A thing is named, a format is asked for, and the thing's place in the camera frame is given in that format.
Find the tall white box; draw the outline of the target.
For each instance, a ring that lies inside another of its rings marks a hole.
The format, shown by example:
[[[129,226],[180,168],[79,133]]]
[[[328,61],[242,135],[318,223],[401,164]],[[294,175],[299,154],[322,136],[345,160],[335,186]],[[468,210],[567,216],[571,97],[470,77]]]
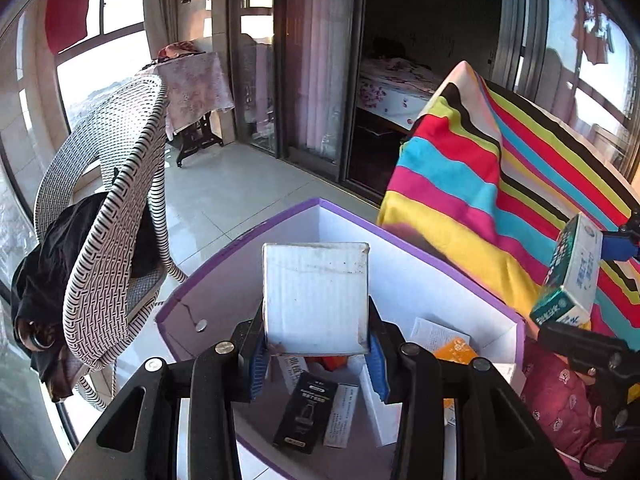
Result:
[[[526,376],[516,363],[495,363],[494,367],[512,387],[515,393],[520,396],[524,390]]]

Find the table with floral cloth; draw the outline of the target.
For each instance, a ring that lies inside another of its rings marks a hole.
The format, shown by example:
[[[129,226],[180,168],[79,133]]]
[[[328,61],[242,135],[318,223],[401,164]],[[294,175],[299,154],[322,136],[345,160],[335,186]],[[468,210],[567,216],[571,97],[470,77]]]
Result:
[[[139,75],[159,76],[163,81],[167,142],[178,146],[176,165],[213,145],[224,146],[220,132],[212,125],[212,115],[234,109],[228,79],[217,52],[205,52],[192,41],[168,44]]]

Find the purple white storage box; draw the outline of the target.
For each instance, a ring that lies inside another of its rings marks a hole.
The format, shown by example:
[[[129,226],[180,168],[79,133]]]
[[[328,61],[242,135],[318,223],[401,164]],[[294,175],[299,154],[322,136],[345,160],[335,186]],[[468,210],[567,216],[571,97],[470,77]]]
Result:
[[[460,271],[326,200],[307,200],[255,226],[199,266],[157,315],[178,361],[228,338],[264,309],[271,374],[255,401],[239,406],[240,441],[293,479],[386,479],[400,411],[383,404],[364,369],[366,304],[408,341],[435,349],[453,332],[521,390],[523,321]],[[333,379],[355,385],[354,414],[332,446],[305,455],[271,444],[293,367],[310,356],[344,356]]]

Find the white paper leaflet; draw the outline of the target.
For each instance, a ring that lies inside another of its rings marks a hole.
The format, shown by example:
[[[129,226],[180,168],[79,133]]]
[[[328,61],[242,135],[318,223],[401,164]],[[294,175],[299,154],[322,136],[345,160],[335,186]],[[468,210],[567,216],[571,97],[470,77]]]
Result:
[[[434,352],[455,339],[470,343],[470,336],[439,325],[425,318],[416,318],[408,341],[418,344],[425,350]]]

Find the teal white medicine box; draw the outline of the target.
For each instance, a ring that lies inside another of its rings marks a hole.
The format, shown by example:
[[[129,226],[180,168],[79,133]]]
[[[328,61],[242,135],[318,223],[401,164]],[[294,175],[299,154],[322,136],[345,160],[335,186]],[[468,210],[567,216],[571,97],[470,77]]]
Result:
[[[585,327],[596,300],[602,231],[584,214],[576,214],[556,241],[540,294],[529,313],[541,327],[558,322]]]

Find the black shaver box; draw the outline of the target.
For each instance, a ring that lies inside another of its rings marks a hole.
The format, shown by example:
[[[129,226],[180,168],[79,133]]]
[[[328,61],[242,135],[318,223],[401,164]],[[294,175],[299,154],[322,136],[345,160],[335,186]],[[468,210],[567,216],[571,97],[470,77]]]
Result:
[[[303,372],[288,399],[272,444],[311,454],[326,431],[337,383]]]

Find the small white square box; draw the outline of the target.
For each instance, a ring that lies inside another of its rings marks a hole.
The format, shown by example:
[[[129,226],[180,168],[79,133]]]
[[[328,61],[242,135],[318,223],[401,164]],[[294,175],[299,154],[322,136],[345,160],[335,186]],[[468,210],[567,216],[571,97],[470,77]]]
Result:
[[[369,252],[363,242],[262,246],[262,318],[271,353],[369,351]]]

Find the black clothing on chair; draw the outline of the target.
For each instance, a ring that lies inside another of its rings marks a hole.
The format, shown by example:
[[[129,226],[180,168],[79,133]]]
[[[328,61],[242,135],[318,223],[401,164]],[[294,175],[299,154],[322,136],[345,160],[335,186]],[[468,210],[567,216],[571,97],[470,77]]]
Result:
[[[54,403],[69,398],[79,379],[81,364],[63,334],[63,301],[70,272],[105,197],[99,192],[66,207],[12,278],[13,337]]]

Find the long white box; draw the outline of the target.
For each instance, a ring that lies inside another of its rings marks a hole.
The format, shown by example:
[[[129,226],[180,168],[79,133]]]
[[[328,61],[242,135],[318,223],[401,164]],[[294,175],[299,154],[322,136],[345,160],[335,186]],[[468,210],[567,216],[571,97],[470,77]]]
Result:
[[[382,446],[395,444],[398,438],[402,406],[400,404],[385,404],[380,399],[373,389],[365,360],[362,360],[359,380],[375,445],[382,448]]]

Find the white barcode label box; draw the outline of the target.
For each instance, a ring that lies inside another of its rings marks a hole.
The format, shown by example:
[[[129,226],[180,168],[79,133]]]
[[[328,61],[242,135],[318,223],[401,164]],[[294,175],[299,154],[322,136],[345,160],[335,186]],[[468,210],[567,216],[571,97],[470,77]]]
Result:
[[[306,360],[303,356],[278,356],[277,362],[283,377],[286,390],[292,393],[303,372],[308,370]]]

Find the white wicker chair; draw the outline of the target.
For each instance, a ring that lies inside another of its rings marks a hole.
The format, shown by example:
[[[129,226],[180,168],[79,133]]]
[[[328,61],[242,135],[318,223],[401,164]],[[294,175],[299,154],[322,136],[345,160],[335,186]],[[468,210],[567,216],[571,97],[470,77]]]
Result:
[[[116,363],[145,326],[163,282],[186,280],[172,260],[166,221],[167,91],[137,76],[96,104],[54,155],[34,206],[36,234],[70,204],[93,162],[105,200],[68,280],[62,325],[73,388],[98,410],[116,396]]]

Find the striped colourful bed cloth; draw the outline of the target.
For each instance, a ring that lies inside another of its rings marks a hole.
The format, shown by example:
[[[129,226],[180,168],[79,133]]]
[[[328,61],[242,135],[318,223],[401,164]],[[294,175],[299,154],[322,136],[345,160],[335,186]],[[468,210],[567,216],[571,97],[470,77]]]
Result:
[[[459,63],[402,144],[378,224],[529,315],[576,214],[614,231],[637,191],[565,122]]]

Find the bed with floral sheet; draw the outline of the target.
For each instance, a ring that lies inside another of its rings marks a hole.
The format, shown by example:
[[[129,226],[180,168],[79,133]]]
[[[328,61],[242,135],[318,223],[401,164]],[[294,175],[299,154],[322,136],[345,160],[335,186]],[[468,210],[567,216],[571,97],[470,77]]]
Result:
[[[442,77],[404,58],[363,58],[356,105],[410,131]]]

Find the orange white small box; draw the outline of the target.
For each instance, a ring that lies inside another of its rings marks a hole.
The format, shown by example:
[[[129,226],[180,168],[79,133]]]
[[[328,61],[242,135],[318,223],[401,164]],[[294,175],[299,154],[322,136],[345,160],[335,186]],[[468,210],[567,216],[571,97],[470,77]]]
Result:
[[[437,349],[434,356],[442,361],[468,365],[477,358],[477,353],[464,339],[456,337]]]

